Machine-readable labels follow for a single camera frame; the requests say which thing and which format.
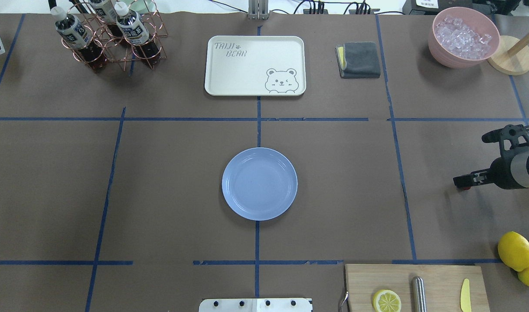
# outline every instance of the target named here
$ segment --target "gray table surface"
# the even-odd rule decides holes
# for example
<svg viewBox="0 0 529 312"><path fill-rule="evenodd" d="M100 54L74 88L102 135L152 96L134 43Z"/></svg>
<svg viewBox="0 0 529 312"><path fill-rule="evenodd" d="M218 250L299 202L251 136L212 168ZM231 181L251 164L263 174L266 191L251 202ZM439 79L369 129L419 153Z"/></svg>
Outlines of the gray table surface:
<svg viewBox="0 0 529 312"><path fill-rule="evenodd" d="M96 75L50 16L0 14L0 312L295 296L335 311L344 263L480 265L492 312L529 311L529 288L496 251L507 231L529 239L529 189L451 180L499 156L482 134L529 123L529 72L439 65L431 16L163 20L168 59L154 71ZM495 20L502 34L529 31L528 17ZM258 32L304 40L306 92L208 95L208 40ZM380 79L340 79L334 47L354 41L377 43ZM271 221L239 217L221 192L226 164L255 146L298 174Z"/></svg>

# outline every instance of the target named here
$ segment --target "white bottle cap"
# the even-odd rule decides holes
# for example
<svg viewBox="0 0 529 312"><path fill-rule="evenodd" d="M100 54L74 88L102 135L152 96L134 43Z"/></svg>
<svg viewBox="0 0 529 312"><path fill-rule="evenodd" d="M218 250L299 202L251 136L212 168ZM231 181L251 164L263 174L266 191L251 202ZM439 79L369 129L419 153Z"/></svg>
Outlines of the white bottle cap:
<svg viewBox="0 0 529 312"><path fill-rule="evenodd" d="M52 17L54 17L55 20L58 22L66 18L66 11L60 6L55 6L54 8L52 8L51 14L52 14Z"/></svg>
<svg viewBox="0 0 529 312"><path fill-rule="evenodd" d="M116 10L117 14L120 16L126 16L130 9L128 9L127 4L124 2L116 2L114 4L114 10Z"/></svg>

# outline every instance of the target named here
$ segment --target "folded towel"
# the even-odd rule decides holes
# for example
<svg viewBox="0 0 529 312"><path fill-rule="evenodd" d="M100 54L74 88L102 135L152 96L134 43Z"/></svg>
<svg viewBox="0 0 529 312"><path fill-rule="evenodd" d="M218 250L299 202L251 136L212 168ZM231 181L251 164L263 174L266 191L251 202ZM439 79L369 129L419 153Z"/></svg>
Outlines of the folded towel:
<svg viewBox="0 0 529 312"><path fill-rule="evenodd" d="M379 78L380 63L376 43L346 42L336 46L342 78Z"/></svg>

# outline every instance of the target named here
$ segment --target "lemon slice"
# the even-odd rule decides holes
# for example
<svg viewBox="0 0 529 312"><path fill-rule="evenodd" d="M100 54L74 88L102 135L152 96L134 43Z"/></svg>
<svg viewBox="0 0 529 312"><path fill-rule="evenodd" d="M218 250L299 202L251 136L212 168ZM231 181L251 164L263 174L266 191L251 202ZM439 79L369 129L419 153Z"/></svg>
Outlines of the lemon slice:
<svg viewBox="0 0 529 312"><path fill-rule="evenodd" d="M395 292L382 289L374 294L372 306L376 312L400 312L402 309L402 301Z"/></svg>

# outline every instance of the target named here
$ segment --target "bowl of ice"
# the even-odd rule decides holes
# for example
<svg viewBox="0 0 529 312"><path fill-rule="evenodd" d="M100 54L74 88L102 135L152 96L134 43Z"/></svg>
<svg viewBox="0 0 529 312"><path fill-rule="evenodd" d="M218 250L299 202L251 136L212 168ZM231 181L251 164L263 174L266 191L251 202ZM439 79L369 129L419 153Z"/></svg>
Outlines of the bowl of ice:
<svg viewBox="0 0 529 312"><path fill-rule="evenodd" d="M481 12L461 6L439 12L428 36L432 56L450 68L477 65L491 57L499 44L496 25Z"/></svg>

